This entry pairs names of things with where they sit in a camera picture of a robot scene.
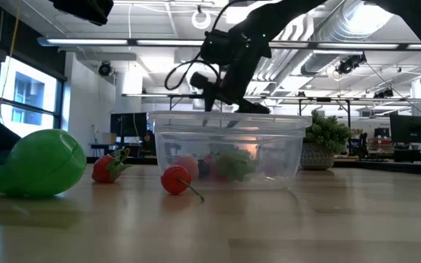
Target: fluorescent light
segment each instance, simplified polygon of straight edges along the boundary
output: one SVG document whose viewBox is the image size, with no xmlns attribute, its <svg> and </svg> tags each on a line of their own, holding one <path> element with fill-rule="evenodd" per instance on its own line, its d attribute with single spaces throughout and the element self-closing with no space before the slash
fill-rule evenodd
<svg viewBox="0 0 421 263">
<path fill-rule="evenodd" d="M 52 45 L 128 45 L 126 39 L 47 39 Z"/>
<path fill-rule="evenodd" d="M 186 46 L 186 47 L 200 47 L 202 45 L 202 40 L 137 40 L 138 45 L 158 45 L 158 46 Z"/>
<path fill-rule="evenodd" d="M 132 97 L 140 97 L 140 98 L 167 98 L 168 95 L 166 94 L 121 94 L 122 96 L 132 96 Z"/>
<path fill-rule="evenodd" d="M 421 50 L 421 45 L 418 45 L 418 44 L 408 45 L 407 46 L 407 49 L 410 49 L 410 50 Z"/>
<path fill-rule="evenodd" d="M 285 41 L 272 41 L 269 42 L 271 48 L 306 48 L 308 43 L 304 42 L 285 42 Z"/>
<path fill-rule="evenodd" d="M 262 96 L 244 96 L 244 99 L 262 99 Z"/>
<path fill-rule="evenodd" d="M 398 48 L 399 44 L 375 44 L 375 43 L 319 43 L 318 48 L 338 48 L 338 49 L 387 49 L 393 50 Z"/>
<path fill-rule="evenodd" d="M 124 4 L 171 4 L 171 5 L 202 5 L 202 6 L 213 6 L 213 1 L 196 1 L 196 0 L 179 0 L 179 1 L 148 1 L 148 0 L 114 0 L 114 4 L 124 5 Z"/>
<path fill-rule="evenodd" d="M 357 50 L 313 50 L 315 54 L 326 54 L 326 55 L 362 55 L 363 51 Z"/>
</svg>

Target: ceiling duct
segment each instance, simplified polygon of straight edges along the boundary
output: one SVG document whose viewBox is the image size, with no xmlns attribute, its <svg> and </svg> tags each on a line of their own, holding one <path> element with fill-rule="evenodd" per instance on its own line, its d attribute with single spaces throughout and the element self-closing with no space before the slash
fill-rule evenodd
<svg viewBox="0 0 421 263">
<path fill-rule="evenodd" d="M 313 35 L 313 41 L 359 42 L 383 27 L 392 14 L 361 0 L 346 0 L 332 17 Z M 301 50 L 281 76 L 317 75 L 337 60 L 339 54 Z"/>
</svg>

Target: wire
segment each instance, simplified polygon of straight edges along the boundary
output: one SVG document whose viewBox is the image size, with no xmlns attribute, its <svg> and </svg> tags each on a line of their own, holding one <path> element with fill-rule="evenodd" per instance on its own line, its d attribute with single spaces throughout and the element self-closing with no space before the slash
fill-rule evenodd
<svg viewBox="0 0 421 263">
<path fill-rule="evenodd" d="M 414 109 L 418 110 L 419 113 L 421 113 L 421 110 L 419 108 L 417 108 L 410 101 L 408 101 L 406 97 L 404 97 L 400 93 L 398 93 L 398 91 L 396 91 L 392 87 L 392 85 L 390 85 L 386 80 L 384 80 L 384 78 L 382 78 L 381 75 L 379 75 L 378 72 L 376 70 L 374 70 L 374 68 L 368 62 L 365 62 L 365 63 L 370 67 L 371 70 L 373 70 L 374 74 L 376 74 L 376 76 L 378 76 L 390 89 L 392 89 L 394 92 L 396 92 L 405 102 L 409 103 L 410 106 L 412 106 Z"/>
<path fill-rule="evenodd" d="M 136 127 L 136 114 L 135 113 L 133 113 L 133 115 L 132 115 L 132 122 L 134 123 L 134 130 L 136 131 L 136 135 L 139 136 L 139 132 L 137 132 L 137 127 Z M 136 140 L 137 146 L 140 146 L 139 141 L 137 140 L 136 136 L 134 136 L 134 139 Z M 139 148 L 140 147 L 137 147 L 137 157 L 136 158 L 139 158 L 139 152 L 140 152 Z"/>
<path fill-rule="evenodd" d="M 220 19 L 220 17 L 224 14 L 224 12 L 225 12 L 225 10 L 227 10 L 227 8 L 228 7 L 230 7 L 232 4 L 235 4 L 235 3 L 238 3 L 238 2 L 242 2 L 242 1 L 246 1 L 246 0 L 234 0 L 234 1 L 232 1 L 232 2 L 230 2 L 230 3 L 228 3 L 227 5 L 225 5 L 225 7 L 224 8 L 222 8 L 222 10 L 220 10 L 220 13 L 217 15 L 217 18 L 216 18 L 216 20 L 214 21 L 214 23 L 213 23 L 213 26 L 212 26 L 212 30 L 214 30 L 216 27 L 217 27 L 217 23 L 218 23 L 218 21 L 219 21 L 219 19 Z M 184 79 L 185 79 L 185 77 L 186 77 L 186 75 L 188 74 L 188 72 L 189 72 L 189 70 L 191 69 L 191 67 L 193 66 L 193 64 L 195 63 L 195 62 L 199 62 L 199 63 L 201 63 L 201 64 L 204 64 L 204 65 L 206 65 L 206 66 L 209 66 L 210 67 L 210 69 L 212 69 L 212 71 L 214 71 L 214 73 L 216 74 L 216 76 L 217 76 L 217 81 L 220 81 L 220 74 L 216 71 L 216 69 L 210 64 L 210 63 L 208 63 L 208 62 L 206 62 L 206 61 L 203 61 L 203 60 L 198 60 L 198 58 L 201 56 L 201 52 L 198 52 L 197 53 L 197 55 L 192 59 L 192 60 L 190 60 L 190 61 L 187 61 L 187 62 L 184 62 L 184 63 L 182 63 L 182 64 L 179 64 L 179 65 L 177 65 L 175 68 L 173 68 L 171 71 L 170 71 L 170 73 L 168 73 L 168 75 L 167 75 L 167 77 L 165 78 L 165 82 L 164 82 L 164 87 L 168 90 L 168 91 L 173 91 L 173 90 L 175 90 L 175 89 L 177 89 L 182 83 L 183 83 L 183 81 L 184 81 Z M 175 73 L 176 72 L 176 70 L 177 69 L 179 69 L 180 67 L 182 67 L 182 66 L 184 66 L 184 65 L 187 65 L 187 64 L 189 64 L 189 66 L 188 66 L 188 69 L 183 73 L 183 75 L 181 76 L 181 78 L 180 78 L 180 80 L 178 81 L 178 83 L 176 84 L 176 85 L 174 85 L 173 87 L 169 87 L 168 86 L 168 80 L 170 79 L 170 77 L 172 76 L 172 74 L 173 73 Z"/>
<path fill-rule="evenodd" d="M 172 71 L 170 71 L 170 73 L 168 73 L 168 75 L 167 75 L 167 77 L 165 78 L 165 84 L 164 84 L 164 87 L 168 90 L 168 91 L 173 91 L 173 90 L 175 90 L 175 89 L 177 89 L 178 87 L 180 87 L 180 85 L 181 85 L 181 83 L 183 83 L 183 81 L 184 81 L 184 78 L 186 77 L 186 75 L 188 74 L 188 71 L 189 71 L 189 69 L 191 69 L 191 66 L 194 64 L 194 63 L 201 63 L 201 64 L 204 64 L 204 65 L 206 65 L 206 66 L 209 66 L 210 67 L 210 69 L 212 69 L 212 71 L 215 73 L 215 75 L 216 75 L 216 77 L 217 77 L 217 81 L 219 82 L 220 81 L 220 75 L 219 75 L 219 73 L 217 72 L 217 69 L 215 69 L 210 63 L 208 63 L 208 62 L 206 62 L 206 61 L 203 61 L 203 60 L 200 60 L 200 59 L 197 59 L 197 58 L 199 58 L 199 56 L 200 56 L 200 54 L 201 54 L 201 52 L 199 52 L 198 54 L 197 54 L 197 56 L 195 56 L 192 60 L 190 60 L 190 61 L 187 61 L 187 62 L 183 62 L 183 63 L 181 63 L 181 64 L 179 64 L 178 66 L 176 66 L 174 69 L 172 69 Z M 181 76 L 181 79 L 180 79 L 180 81 L 178 82 L 178 84 L 177 85 L 175 85 L 175 86 L 173 86 L 172 88 L 170 88 L 169 86 L 168 86 L 168 80 L 170 79 L 170 77 L 173 75 L 173 73 L 175 73 L 180 67 L 182 67 L 182 66 L 185 66 L 185 65 L 187 65 L 187 64 L 190 64 L 189 65 L 189 67 L 188 67 L 188 69 L 183 73 L 183 75 Z"/>
<path fill-rule="evenodd" d="M 10 51 L 9 51 L 9 60 L 7 61 L 6 77 L 4 78 L 4 84 L 3 84 L 3 88 L 1 90 L 0 112 L 1 112 L 1 103 L 2 103 L 2 100 L 4 98 L 4 89 L 6 89 L 7 77 L 9 75 L 9 67 L 11 66 L 12 54 L 14 53 L 15 37 L 17 36 L 18 28 L 19 28 L 19 17 L 20 17 L 20 8 L 21 8 L 21 6 L 22 6 L 22 0 L 19 0 L 17 14 L 15 16 L 14 33 L 12 34 L 11 48 L 10 48 Z M 2 116 L 1 116 L 1 122 L 4 124 L 4 119 L 3 119 Z"/>
</svg>

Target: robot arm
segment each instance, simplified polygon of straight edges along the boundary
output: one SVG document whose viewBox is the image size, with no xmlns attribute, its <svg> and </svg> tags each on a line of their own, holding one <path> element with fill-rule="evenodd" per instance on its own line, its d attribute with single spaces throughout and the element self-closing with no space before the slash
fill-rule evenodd
<svg viewBox="0 0 421 263">
<path fill-rule="evenodd" d="M 262 105 L 243 99 L 261 57 L 270 58 L 269 41 L 276 37 L 293 19 L 324 3 L 325 0 L 282 0 L 266 4 L 249 13 L 241 23 L 228 33 L 219 30 L 206 32 L 201 47 L 201 57 L 212 64 L 228 66 L 220 83 L 209 83 L 195 73 L 191 84 L 204 89 L 206 111 L 213 100 L 240 105 L 242 113 L 269 113 Z M 374 0 L 388 12 L 404 19 L 421 40 L 421 0 Z"/>
</svg>

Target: clear plastic container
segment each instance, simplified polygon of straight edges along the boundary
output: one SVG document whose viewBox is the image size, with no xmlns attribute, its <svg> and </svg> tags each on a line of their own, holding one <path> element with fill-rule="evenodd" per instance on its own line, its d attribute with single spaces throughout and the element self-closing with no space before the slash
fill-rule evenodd
<svg viewBox="0 0 421 263">
<path fill-rule="evenodd" d="M 148 121 L 160 169 L 185 164 L 197 188 L 287 187 L 311 125 L 310 117 L 173 111 Z"/>
</svg>

